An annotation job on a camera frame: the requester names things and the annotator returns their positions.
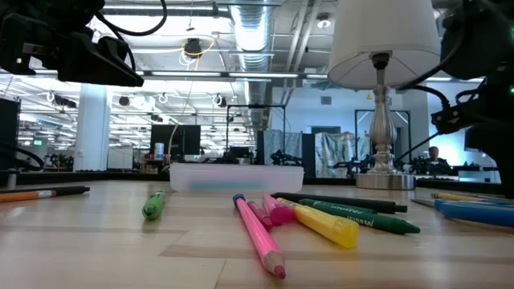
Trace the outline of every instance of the white lamp shade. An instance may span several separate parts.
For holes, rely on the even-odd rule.
[[[392,51],[385,85],[395,86],[439,64],[430,0],[339,0],[328,78],[351,89],[374,89],[370,56]]]

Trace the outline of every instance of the table lamp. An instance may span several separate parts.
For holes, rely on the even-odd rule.
[[[376,105],[369,131],[375,166],[357,175],[357,187],[414,189],[414,176],[393,165],[387,93],[438,65],[438,46],[430,0],[339,0],[328,78],[343,88],[373,89]]]

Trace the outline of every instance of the clear plastic tray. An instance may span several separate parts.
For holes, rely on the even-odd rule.
[[[304,169],[271,165],[172,164],[169,183],[177,191],[259,191],[296,193]]]

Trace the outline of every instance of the table surface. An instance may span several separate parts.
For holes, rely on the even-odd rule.
[[[514,287],[514,230],[445,219],[409,202],[436,189],[304,186],[303,193],[407,204],[395,217],[421,234],[361,226],[358,246],[344,249],[300,224],[275,227],[287,271],[279,281],[261,266],[234,193],[171,193],[167,182],[146,181],[59,185],[91,191],[0,204],[2,289]],[[169,192],[165,212],[146,222],[141,207],[156,189]],[[260,203],[261,193],[245,195]]]

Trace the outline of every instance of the pink colored pencil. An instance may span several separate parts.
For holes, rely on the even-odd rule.
[[[266,270],[280,279],[286,278],[285,261],[280,247],[252,213],[244,200],[244,196],[239,193],[232,199],[234,200],[234,205],[239,209],[255,249],[259,253],[260,261]]]
[[[292,210],[278,203],[269,193],[263,194],[263,204],[270,214],[273,225],[280,226],[292,220]]]
[[[257,205],[254,201],[249,201],[247,204],[259,219],[260,223],[263,224],[264,229],[269,232],[271,228],[273,228],[273,223],[271,223],[270,215],[267,214],[267,211]]]

